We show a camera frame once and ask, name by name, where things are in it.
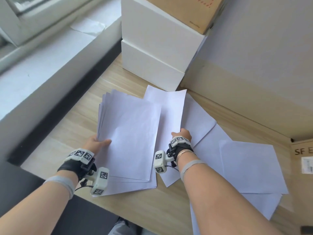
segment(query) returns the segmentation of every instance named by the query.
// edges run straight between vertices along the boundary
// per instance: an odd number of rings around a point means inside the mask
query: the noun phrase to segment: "wrist-mounted device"
[[[177,156],[182,150],[188,149],[193,152],[190,141],[182,136],[172,138],[168,146],[169,149],[166,153],[160,150],[154,154],[153,167],[156,173],[166,172],[168,162],[171,162],[172,167],[176,167]]]
[[[64,163],[60,166],[60,170],[68,170],[74,172],[78,176],[78,180],[83,178],[84,184],[87,180],[92,181],[91,194],[100,196],[104,193],[109,179],[109,170],[105,167],[99,167],[97,169],[95,165],[94,153],[86,149],[76,149],[72,151]]]

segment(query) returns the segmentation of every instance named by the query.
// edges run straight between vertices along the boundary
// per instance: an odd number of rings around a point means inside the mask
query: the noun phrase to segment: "brown cardboard box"
[[[148,0],[184,24],[204,34],[212,25],[224,0]]]
[[[294,142],[292,149],[292,196],[294,210],[299,219],[299,225],[313,226],[313,170],[303,157],[312,157],[313,139]]]

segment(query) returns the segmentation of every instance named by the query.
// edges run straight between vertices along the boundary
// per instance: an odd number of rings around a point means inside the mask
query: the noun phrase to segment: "gray wristband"
[[[49,177],[48,179],[46,179],[46,182],[48,181],[54,181],[54,182],[58,182],[60,184],[62,184],[69,192],[69,199],[71,199],[74,195],[75,192],[75,186],[72,182],[71,179],[67,178],[67,177],[63,177],[63,176],[52,176]]]
[[[182,172],[180,173],[180,178],[182,179],[182,181],[184,182],[184,175],[186,170],[188,170],[191,166],[195,165],[195,164],[199,164],[199,163],[203,163],[205,164],[205,162],[202,162],[201,160],[193,160],[191,162],[188,162],[182,169]]]

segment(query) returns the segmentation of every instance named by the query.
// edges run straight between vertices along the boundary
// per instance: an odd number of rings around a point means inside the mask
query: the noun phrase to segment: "hand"
[[[84,144],[82,148],[87,149],[96,155],[102,147],[109,146],[111,142],[112,142],[111,139],[106,139],[102,142],[99,142],[97,139],[97,135],[95,134],[88,138],[87,142]]]
[[[190,132],[188,130],[184,129],[184,128],[181,128],[179,133],[172,132],[172,136],[173,137],[175,137],[175,136],[182,136],[182,137],[188,139],[189,142],[191,142],[191,139],[192,139],[192,137],[190,135]]]

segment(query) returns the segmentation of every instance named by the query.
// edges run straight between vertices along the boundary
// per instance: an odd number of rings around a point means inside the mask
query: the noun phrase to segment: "person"
[[[183,136],[189,141],[192,137],[188,130],[181,129],[172,136]],[[95,155],[111,140],[99,142],[96,136],[87,140],[83,149]],[[180,155],[179,171],[199,158],[186,151]],[[57,176],[70,179],[78,184],[76,173],[60,170]],[[194,164],[184,174],[183,182],[190,198],[200,233],[203,234],[281,234],[256,210],[228,181],[206,164]],[[51,234],[70,198],[69,190],[55,181],[48,181],[23,199],[0,218],[1,235]],[[134,234],[125,229],[127,222],[119,220],[110,234]]]

